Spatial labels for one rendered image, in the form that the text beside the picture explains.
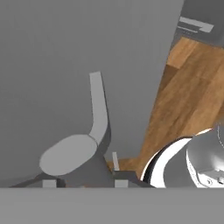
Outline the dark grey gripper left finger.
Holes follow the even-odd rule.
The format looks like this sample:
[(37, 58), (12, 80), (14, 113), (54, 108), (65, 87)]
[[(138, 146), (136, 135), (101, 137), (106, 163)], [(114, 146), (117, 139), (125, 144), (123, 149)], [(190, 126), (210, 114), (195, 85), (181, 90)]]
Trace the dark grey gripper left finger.
[(62, 188), (66, 186), (66, 182), (62, 178), (57, 178), (55, 176), (41, 172), (28, 177), (15, 178), (11, 181), (10, 187), (21, 188), (36, 184), (40, 184), (42, 187), (49, 188)]

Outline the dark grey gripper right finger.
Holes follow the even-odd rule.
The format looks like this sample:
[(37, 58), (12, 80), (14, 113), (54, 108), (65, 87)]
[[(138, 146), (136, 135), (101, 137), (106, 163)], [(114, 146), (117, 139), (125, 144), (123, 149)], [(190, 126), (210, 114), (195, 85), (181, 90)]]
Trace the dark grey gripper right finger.
[(153, 185), (140, 180), (134, 171), (113, 171), (115, 180), (128, 180), (131, 184), (142, 188), (153, 188)]

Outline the grey fridge door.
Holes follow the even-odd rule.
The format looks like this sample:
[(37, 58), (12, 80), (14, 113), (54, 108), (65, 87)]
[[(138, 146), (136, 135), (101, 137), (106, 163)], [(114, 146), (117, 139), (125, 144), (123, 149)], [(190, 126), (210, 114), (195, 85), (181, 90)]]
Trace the grey fridge door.
[(0, 0), (0, 187), (93, 123), (101, 72), (111, 142), (139, 154), (185, 0)]

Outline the grey cupboard front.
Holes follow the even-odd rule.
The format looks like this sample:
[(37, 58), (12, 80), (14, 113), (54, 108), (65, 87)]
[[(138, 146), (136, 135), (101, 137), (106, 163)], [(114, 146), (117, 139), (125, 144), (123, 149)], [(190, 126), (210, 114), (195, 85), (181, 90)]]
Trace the grey cupboard front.
[(180, 16), (211, 24), (213, 29), (203, 32), (197, 26), (178, 21), (179, 36), (224, 47), (224, 0), (185, 0)]

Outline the white and black round object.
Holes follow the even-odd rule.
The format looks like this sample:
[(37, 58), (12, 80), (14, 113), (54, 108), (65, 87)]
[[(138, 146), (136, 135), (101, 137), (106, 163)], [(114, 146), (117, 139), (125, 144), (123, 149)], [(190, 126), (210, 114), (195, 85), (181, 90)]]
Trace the white and black round object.
[(224, 124), (169, 142), (140, 179), (156, 188), (224, 188)]

